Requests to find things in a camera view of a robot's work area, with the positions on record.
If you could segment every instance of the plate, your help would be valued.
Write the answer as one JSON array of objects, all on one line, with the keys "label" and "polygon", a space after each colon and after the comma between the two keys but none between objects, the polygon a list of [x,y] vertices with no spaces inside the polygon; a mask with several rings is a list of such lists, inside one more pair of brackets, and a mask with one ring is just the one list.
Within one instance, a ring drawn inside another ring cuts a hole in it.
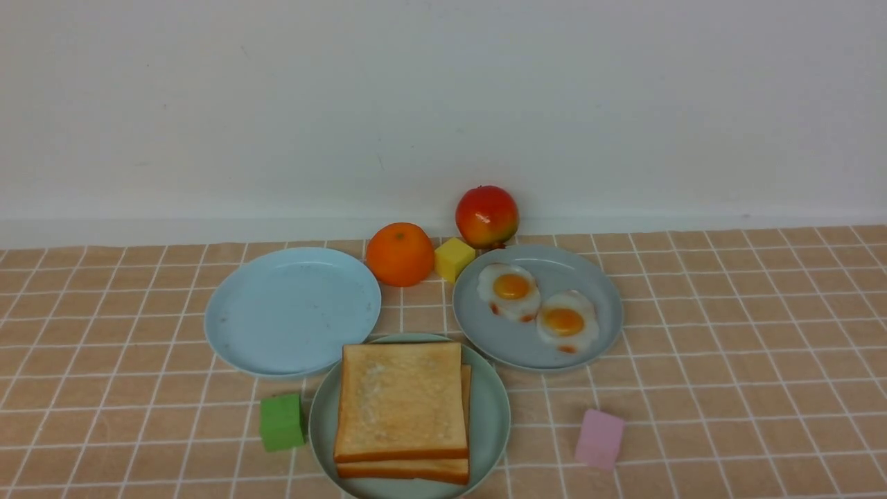
[{"label": "plate", "polygon": [[204,331],[216,354],[253,376],[291,379],[330,368],[366,340],[381,289],[360,260],[335,249],[292,248],[259,257],[213,293]]},{"label": "plate", "polygon": [[[558,291],[575,289],[594,303],[600,334],[591,348],[564,353],[543,343],[536,323],[516,323],[494,315],[477,296],[477,276],[492,263],[515,264],[536,278],[546,300]],[[465,267],[452,291],[453,311],[465,336],[481,352],[514,368],[556,372],[583,367],[616,341],[623,325],[622,300],[607,275],[595,264],[554,246],[515,245],[484,253]]]},{"label": "plate", "polygon": [[[452,341],[429,334],[392,335],[373,343],[427,343]],[[468,445],[471,476],[466,486],[424,479],[340,479],[333,461],[339,428],[341,363],[320,384],[308,418],[309,438],[320,467],[339,488],[357,499],[456,499],[483,482],[505,453],[511,431],[508,395],[496,369],[478,352],[462,345],[462,362],[471,364],[471,402]]]}]

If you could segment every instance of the fried egg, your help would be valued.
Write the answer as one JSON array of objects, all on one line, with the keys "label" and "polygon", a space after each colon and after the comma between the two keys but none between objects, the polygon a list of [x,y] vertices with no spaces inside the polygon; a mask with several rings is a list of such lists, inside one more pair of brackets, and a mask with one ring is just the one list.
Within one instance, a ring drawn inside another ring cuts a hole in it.
[{"label": "fried egg", "polygon": [[598,315],[594,304],[582,293],[570,289],[549,297],[536,316],[536,330],[542,341],[565,353],[578,353],[598,339]]},{"label": "fried egg", "polygon": [[477,276],[477,295],[496,315],[532,322],[542,297],[536,278],[518,265],[489,264]]}]

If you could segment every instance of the yellow cube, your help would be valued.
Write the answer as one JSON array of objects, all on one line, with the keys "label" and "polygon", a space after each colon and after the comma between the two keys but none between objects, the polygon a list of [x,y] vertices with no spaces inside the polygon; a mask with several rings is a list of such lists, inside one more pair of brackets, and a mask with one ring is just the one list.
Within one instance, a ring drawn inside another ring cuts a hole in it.
[{"label": "yellow cube", "polygon": [[455,237],[435,249],[435,272],[455,283],[462,270],[477,257],[475,249]]}]

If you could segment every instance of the light blue plate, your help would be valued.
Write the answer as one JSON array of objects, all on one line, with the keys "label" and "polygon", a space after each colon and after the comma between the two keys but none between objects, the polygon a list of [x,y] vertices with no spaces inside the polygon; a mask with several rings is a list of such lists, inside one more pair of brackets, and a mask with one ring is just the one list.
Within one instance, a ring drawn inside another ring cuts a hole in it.
[{"label": "light blue plate", "polygon": [[362,343],[379,319],[381,290],[359,260],[335,249],[292,248],[232,273],[203,321],[216,354],[253,376],[311,376]]}]

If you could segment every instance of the stacked bread slices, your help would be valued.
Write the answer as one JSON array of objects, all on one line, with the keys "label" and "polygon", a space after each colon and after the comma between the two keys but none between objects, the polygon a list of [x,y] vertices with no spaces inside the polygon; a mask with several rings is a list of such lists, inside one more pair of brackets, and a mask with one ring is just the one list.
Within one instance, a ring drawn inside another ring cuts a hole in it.
[{"label": "stacked bread slices", "polygon": [[456,342],[345,345],[339,476],[469,481],[471,366]]}]

